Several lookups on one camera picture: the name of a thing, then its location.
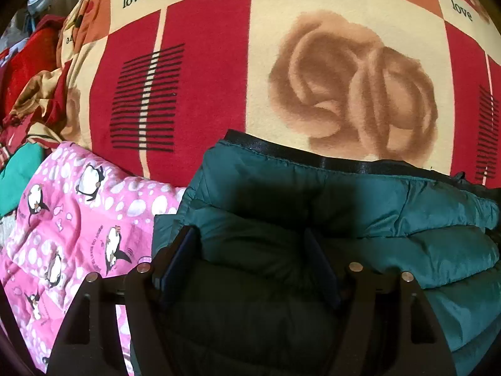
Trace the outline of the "teal quilted puffer jacket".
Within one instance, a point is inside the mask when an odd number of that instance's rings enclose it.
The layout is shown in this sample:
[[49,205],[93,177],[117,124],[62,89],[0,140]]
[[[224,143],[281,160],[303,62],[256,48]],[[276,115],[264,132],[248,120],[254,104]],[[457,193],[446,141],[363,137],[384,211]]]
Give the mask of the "teal quilted puffer jacket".
[[410,271],[445,334],[455,375],[500,372],[500,191],[404,162],[324,158],[230,131],[174,214],[202,260],[164,304],[171,375],[332,375],[341,337],[312,247],[381,273]]

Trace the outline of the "red clothes pile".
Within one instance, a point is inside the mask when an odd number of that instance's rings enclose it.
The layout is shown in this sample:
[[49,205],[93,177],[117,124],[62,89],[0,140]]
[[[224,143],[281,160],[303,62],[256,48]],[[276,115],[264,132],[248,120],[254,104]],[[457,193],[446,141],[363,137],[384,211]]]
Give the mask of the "red clothes pile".
[[53,149],[68,124],[63,58],[65,20],[47,15],[1,76],[1,147],[14,154],[23,144]]

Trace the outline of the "pink penguin print bedsheet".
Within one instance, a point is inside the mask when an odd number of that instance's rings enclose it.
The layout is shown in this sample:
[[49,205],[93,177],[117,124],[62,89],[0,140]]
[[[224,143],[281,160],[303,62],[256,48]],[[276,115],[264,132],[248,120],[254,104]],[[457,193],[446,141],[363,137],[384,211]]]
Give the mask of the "pink penguin print bedsheet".
[[64,142],[27,183],[1,253],[1,283],[37,368],[88,273],[113,277],[151,260],[154,218],[183,188],[132,176]]

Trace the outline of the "green garment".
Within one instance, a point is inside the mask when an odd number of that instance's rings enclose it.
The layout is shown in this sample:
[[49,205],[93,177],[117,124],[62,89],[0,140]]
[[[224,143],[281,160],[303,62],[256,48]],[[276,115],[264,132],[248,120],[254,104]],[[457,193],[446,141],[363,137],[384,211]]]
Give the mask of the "green garment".
[[8,160],[1,170],[1,217],[19,206],[23,192],[44,158],[44,149],[39,144],[25,144]]

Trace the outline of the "red cream rose blanket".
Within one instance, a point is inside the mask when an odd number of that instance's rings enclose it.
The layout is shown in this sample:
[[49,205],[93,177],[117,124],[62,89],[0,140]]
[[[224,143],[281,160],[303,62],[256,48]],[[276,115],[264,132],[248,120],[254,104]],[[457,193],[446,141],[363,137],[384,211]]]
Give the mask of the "red cream rose blanket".
[[500,185],[500,33],[481,0],[80,0],[62,138],[183,186],[229,129]]

